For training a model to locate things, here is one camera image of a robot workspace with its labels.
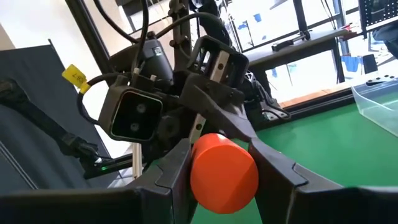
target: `black pegboard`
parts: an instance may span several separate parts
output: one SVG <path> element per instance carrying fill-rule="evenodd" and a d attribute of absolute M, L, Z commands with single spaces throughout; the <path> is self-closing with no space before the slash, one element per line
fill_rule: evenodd
<path fill-rule="evenodd" d="M 376 24 L 398 16 L 398 0 L 359 0 L 358 3 L 364 34 L 371 31 L 369 27 L 377 29 Z"/>

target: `transparent plastic container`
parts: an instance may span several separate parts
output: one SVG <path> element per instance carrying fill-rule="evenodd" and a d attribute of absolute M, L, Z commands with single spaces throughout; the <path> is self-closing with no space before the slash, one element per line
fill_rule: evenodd
<path fill-rule="evenodd" d="M 390 78 L 371 86 L 352 84 L 351 89 L 359 113 L 398 137 L 398 79 Z"/>

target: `orange cylinder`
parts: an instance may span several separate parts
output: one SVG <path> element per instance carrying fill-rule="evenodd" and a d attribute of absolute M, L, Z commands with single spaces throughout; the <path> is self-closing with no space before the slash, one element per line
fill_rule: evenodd
<path fill-rule="evenodd" d="M 192 149 L 190 183 L 198 203 L 219 214 L 244 208 L 257 192 L 256 163 L 243 148 L 220 134 L 206 134 Z"/>

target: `green surface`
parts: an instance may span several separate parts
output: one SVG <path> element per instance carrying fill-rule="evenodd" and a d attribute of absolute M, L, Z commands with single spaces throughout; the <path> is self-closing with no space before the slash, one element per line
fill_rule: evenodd
<path fill-rule="evenodd" d="M 266 144 L 344 186 L 398 185 L 398 138 L 349 105 L 257 133 Z M 198 206 L 193 224 L 261 223 L 253 200 L 232 215 Z"/>

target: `black fabric panel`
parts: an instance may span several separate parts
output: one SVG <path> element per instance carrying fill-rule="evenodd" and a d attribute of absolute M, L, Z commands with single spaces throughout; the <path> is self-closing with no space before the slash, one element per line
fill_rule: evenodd
<path fill-rule="evenodd" d="M 0 78 L 13 78 L 31 102 L 67 131 L 99 146 L 107 156 L 95 127 L 78 113 L 76 90 L 62 77 L 64 67 L 51 45 L 0 51 Z M 0 141 L 40 189 L 107 187 L 115 174 L 91 180 L 73 157 L 64 156 L 57 144 L 19 113 L 0 105 Z"/>
<path fill-rule="evenodd" d="M 18 171 L 15 170 L 2 154 L 0 154 L 0 177 L 2 177 L 0 195 L 6 195 L 15 190 L 30 189 Z"/>

